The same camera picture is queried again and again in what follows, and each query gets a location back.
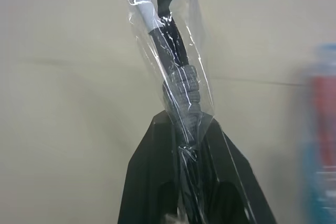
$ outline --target blurry bottle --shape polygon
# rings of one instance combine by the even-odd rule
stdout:
[[[336,44],[308,72],[304,167],[312,224],[336,224]]]

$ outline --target beige wall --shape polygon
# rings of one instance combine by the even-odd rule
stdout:
[[[200,0],[216,117],[279,223],[300,208],[300,71],[334,0]],[[127,162],[162,106],[125,0],[0,0],[0,223],[117,223]]]

